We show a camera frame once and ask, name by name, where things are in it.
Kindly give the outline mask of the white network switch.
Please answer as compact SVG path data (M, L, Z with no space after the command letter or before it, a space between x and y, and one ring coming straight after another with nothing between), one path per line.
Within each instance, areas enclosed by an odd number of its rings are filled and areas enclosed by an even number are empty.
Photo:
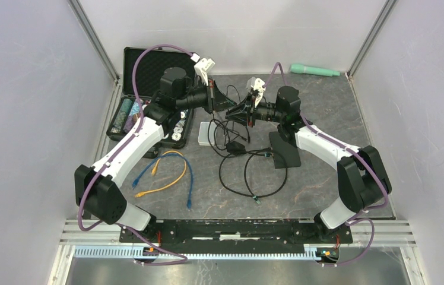
M214 127L212 122L201 122L198 132L198 144L210 146L214 142Z

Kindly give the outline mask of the black router box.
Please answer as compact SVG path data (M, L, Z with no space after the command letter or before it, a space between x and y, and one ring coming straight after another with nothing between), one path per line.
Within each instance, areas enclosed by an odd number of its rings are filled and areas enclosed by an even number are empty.
M295 168L302 165L298 149L285 142L279 132L270 132L268 136L272 150L277 153L274 156L276 169Z

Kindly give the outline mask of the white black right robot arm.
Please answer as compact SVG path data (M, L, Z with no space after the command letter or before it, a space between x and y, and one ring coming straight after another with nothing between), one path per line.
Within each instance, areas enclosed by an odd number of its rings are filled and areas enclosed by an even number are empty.
M329 242L341 225L372 209L388 205L391 183L381 156L371 145L358 147L342 142L307 120L301 110L299 91L278 89L274 103L265 103L257 91L226 112L226 119L247 126L256 121L276 122L282 139L330 165L337 173L338 198L315 216L313 235Z

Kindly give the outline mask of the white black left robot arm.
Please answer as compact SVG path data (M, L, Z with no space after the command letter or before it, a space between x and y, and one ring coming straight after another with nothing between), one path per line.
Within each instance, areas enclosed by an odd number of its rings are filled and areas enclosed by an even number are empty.
M128 202L120 191L125 178L144 154L175 127L181 111L200 107L207 113L221 112L234 104L213 79L204 84L188 77L182 68L166 69L144 114L125 137L92 166L82 164L76 169L75 202L79 213L88 212L107 224L131 227L143 242L153 240L157 226L150 222L152 214Z

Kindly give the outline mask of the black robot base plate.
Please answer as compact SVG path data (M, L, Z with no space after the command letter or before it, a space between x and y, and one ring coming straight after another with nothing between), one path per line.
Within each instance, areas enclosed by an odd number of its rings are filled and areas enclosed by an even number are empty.
M179 254L299 254L304 245L351 244L347 226L321 229L313 220L157 220L143 237Z

